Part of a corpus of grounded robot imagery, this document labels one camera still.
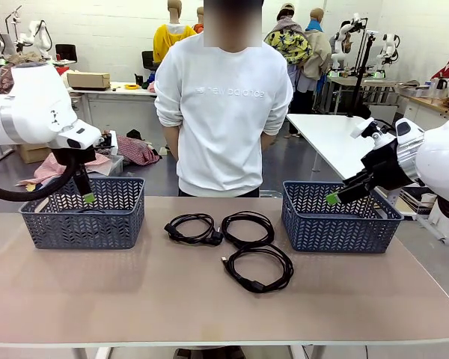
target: gray floor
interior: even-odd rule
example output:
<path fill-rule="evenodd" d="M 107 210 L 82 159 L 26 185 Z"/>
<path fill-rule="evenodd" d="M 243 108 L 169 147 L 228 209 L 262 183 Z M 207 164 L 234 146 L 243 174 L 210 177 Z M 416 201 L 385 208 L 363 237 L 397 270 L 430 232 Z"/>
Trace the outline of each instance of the gray floor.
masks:
<path fill-rule="evenodd" d="M 282 132 L 275 145 L 266 152 L 263 158 L 263 188 L 281 191 L 284 180 L 307 180 L 311 174 L 314 161 L 314 150 L 303 139 L 283 138 Z M 143 134 L 147 140 L 160 148 L 165 144 L 157 125 L 150 125 L 150 134 Z M 0 163 L 0 186 L 12 189 L 18 180 L 33 176 L 37 165 L 24 165 L 17 154 Z M 175 163 L 170 156 L 147 168 L 131 166 L 125 168 L 124 176 L 143 177 L 147 180 L 147 195 L 174 196 L 177 193 L 177 177 Z M 333 170 L 323 166 L 323 171 L 316 180 L 338 180 Z M 18 203 L 0 201 L 0 212 L 15 212 Z M 429 273 L 439 282 L 449 294 L 449 247 L 437 242 L 425 229 L 414 222 L 404 222 L 400 225 L 397 236 L 404 245 L 418 258 Z M 89 351 L 90 358 L 94 350 Z M 113 359 L 168 359 L 172 358 L 173 348 L 119 348 L 115 349 Z M 254 347 L 245 348 L 247 358 L 251 359 L 288 359 L 288 349 L 285 347 Z M 0 348 L 0 359 L 71 359 L 70 351 L 66 349 L 3 349 Z M 366 358 L 364 347 L 334 347 L 325 353 L 325 359 Z M 408 359 L 449 359 L 449 343 L 426 346 L 373 346 L 369 348 L 369 358 L 408 358 Z"/>

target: black trousers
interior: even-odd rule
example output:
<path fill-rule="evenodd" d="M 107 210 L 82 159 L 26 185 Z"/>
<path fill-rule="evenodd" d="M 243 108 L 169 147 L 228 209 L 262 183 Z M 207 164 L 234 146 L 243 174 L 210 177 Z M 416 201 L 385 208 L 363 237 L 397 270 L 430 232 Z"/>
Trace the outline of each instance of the black trousers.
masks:
<path fill-rule="evenodd" d="M 313 95 L 314 91 L 295 92 L 293 101 L 291 101 L 291 114 L 312 114 L 313 113 Z M 290 134 L 295 135 L 298 129 L 290 123 Z"/>
<path fill-rule="evenodd" d="M 256 188 L 255 190 L 245 193 L 238 197 L 239 198 L 259 198 L 259 196 L 260 196 L 260 189 Z M 181 191 L 180 189 L 178 189 L 178 197 L 194 197 L 194 196 L 191 196 L 190 194 L 187 194 L 187 193 Z"/>

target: brown box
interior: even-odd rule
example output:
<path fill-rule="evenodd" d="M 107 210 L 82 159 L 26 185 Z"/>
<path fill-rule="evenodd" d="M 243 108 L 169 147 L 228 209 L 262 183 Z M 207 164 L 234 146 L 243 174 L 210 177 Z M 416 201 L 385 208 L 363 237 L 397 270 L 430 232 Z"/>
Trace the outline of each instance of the brown box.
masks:
<path fill-rule="evenodd" d="M 106 90 L 110 88 L 109 73 L 67 73 L 68 85 L 75 90 Z"/>
<path fill-rule="evenodd" d="M 16 150 L 24 163 L 45 161 L 46 157 L 52 152 L 44 144 L 19 144 L 16 146 Z"/>

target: basket rim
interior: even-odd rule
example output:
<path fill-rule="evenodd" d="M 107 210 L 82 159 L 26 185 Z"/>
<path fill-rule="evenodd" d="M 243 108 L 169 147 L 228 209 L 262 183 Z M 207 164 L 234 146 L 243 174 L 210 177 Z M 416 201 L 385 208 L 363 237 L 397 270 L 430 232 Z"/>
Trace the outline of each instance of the basket rim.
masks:
<path fill-rule="evenodd" d="M 146 183 L 144 178 L 140 178 L 140 177 L 90 177 L 90 181 L 94 181 L 94 180 L 100 180 L 100 181 L 119 180 L 119 181 L 122 181 L 122 182 L 124 182 L 124 181 L 140 181 L 142 186 L 141 186 L 141 189 L 140 189 L 140 193 L 138 195 L 138 199 L 140 197 L 144 196 L 144 184 Z M 83 215 L 96 215 L 96 216 L 99 216 L 99 217 L 103 217 L 103 216 L 113 215 L 114 217 L 125 217 L 125 216 L 128 216 L 128 215 L 131 215 L 132 213 L 134 213 L 136 211 L 136 208 L 138 206 L 139 200 L 137 200 L 135 202 L 135 205 L 133 206 L 133 208 L 130 211 L 125 212 L 125 213 L 91 213 L 91 214 L 88 214 L 88 213 L 63 213 L 63 212 L 59 212 L 59 213 L 57 213 L 57 212 L 50 212 L 50 213 L 48 213 L 48 212 L 29 212 L 29 211 L 24 211 L 23 209 L 30 202 L 34 202 L 34 201 L 25 202 L 23 205 L 21 205 L 21 207 L 19 209 L 19 213 L 21 215 L 47 215 L 47 216 L 48 215 L 53 215 L 53 216 L 66 215 L 66 216 L 69 216 L 69 217 L 75 217 L 75 216 L 82 217 Z"/>
<path fill-rule="evenodd" d="M 308 185 L 343 185 L 342 182 L 335 182 L 335 181 L 283 181 L 283 190 L 285 193 L 285 196 L 283 198 L 283 206 L 284 204 L 284 199 L 290 199 L 290 194 L 287 191 L 287 187 L 286 184 L 289 183 L 293 183 L 293 184 L 308 184 Z M 358 222 L 358 221 L 385 221 L 385 222 L 398 222 L 398 221 L 404 221 L 404 215 L 399 212 L 396 207 L 394 207 L 393 205 L 391 205 L 387 198 L 385 198 L 382 194 L 380 194 L 378 191 L 376 191 L 376 189 L 371 190 L 370 195 L 372 197 L 374 197 L 376 199 L 376 197 L 379 197 L 379 199 L 383 200 L 388 206 L 389 209 L 395 214 L 397 215 L 399 218 L 333 218 L 333 221 L 353 221 L 353 222 Z M 315 220 L 315 221 L 324 221 L 326 219 L 330 219 L 330 218 L 317 218 L 314 217 L 312 215 L 300 215 L 298 213 L 298 211 L 296 211 L 296 208 L 294 206 L 291 206 L 291 210 L 293 210 L 294 214 L 297 215 L 300 218 L 303 219 L 308 219 L 308 220 Z"/>

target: gray basket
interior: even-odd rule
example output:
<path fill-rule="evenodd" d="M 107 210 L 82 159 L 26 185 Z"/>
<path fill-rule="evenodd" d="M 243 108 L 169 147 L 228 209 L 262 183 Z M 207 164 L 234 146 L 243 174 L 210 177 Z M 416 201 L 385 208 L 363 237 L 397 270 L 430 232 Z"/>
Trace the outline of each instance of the gray basket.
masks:
<path fill-rule="evenodd" d="M 133 248 L 144 218 L 144 179 L 93 178 L 91 188 L 94 203 L 85 203 L 71 180 L 45 200 L 20 208 L 37 248 Z"/>
<path fill-rule="evenodd" d="M 295 251 L 385 253 L 404 217 L 379 193 L 331 206 L 336 182 L 284 182 L 282 219 Z"/>

